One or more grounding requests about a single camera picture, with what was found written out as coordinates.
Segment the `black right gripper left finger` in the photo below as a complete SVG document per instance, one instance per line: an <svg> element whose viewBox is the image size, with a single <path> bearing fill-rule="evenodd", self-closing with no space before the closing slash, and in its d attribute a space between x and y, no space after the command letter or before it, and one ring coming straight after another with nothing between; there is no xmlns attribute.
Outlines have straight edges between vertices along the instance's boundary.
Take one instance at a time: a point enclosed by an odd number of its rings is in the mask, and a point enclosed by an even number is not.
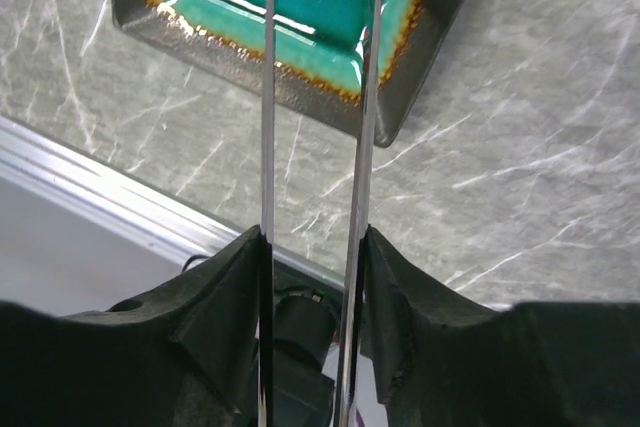
<svg viewBox="0 0 640 427"><path fill-rule="evenodd" d="M5 426L228 426L252 370L265 240L213 257L107 311L1 305Z"/></svg>

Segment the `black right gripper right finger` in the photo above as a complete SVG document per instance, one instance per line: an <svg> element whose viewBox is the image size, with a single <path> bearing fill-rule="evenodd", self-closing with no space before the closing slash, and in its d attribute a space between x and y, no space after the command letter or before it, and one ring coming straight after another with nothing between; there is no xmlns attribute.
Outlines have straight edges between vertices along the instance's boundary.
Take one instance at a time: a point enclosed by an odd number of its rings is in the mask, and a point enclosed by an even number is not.
<svg viewBox="0 0 640 427"><path fill-rule="evenodd" d="M635 426L639 306L524 302L495 311L363 242L377 397L393 426Z"/></svg>

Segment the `metal food tongs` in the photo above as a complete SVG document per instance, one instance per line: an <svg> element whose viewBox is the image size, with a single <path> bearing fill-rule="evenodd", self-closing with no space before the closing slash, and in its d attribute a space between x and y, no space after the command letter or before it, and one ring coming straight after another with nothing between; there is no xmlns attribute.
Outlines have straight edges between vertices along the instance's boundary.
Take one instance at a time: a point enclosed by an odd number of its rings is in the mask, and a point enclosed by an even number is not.
<svg viewBox="0 0 640 427"><path fill-rule="evenodd" d="M360 347L364 266L361 244L368 228L375 125L378 114L378 58L383 0L368 1L368 19L359 44L362 47L361 123L357 138L345 284L339 332L337 391L333 421L349 426L356 420L357 362ZM275 151L275 2L266 0L264 72L261 107L261 219L260 230L267 260L259 274L257 361L257 424L274 424L274 151Z"/></svg>

